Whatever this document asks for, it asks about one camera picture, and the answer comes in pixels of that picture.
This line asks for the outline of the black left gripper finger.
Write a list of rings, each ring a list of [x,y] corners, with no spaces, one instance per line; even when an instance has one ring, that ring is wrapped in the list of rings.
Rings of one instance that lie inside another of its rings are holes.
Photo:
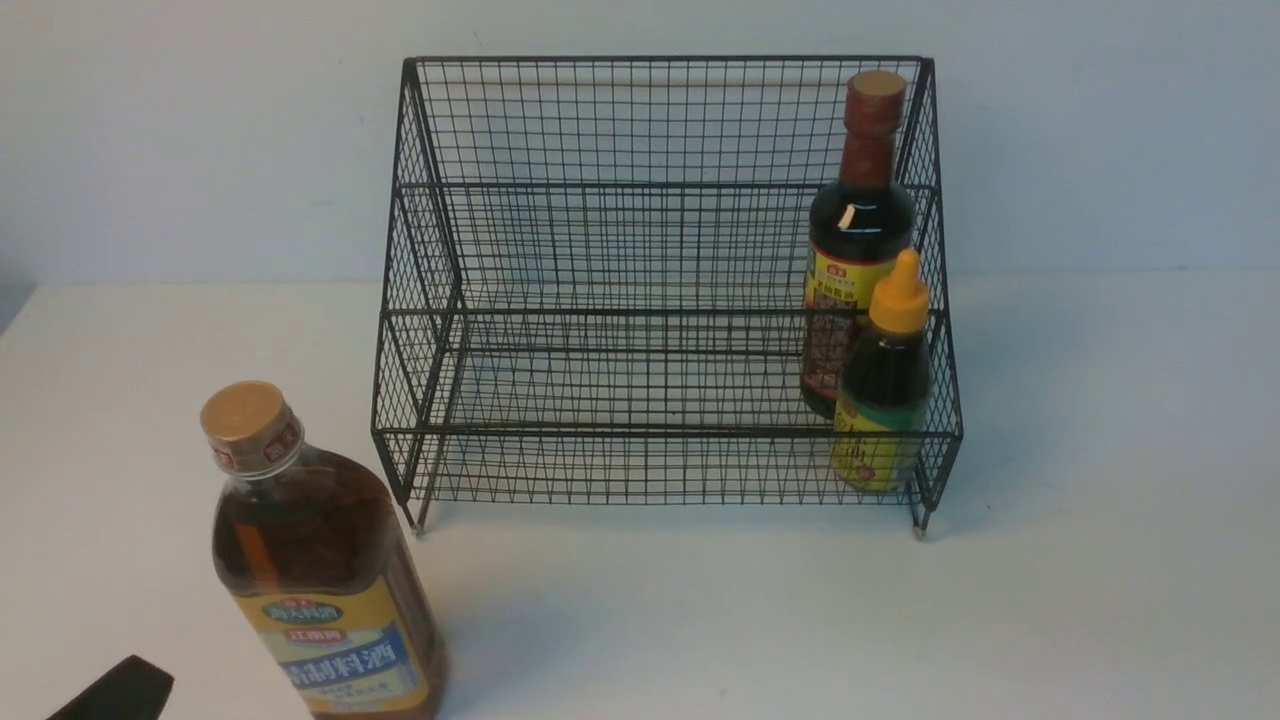
[[[174,684],[170,673],[138,655],[131,655],[49,719],[160,719]]]

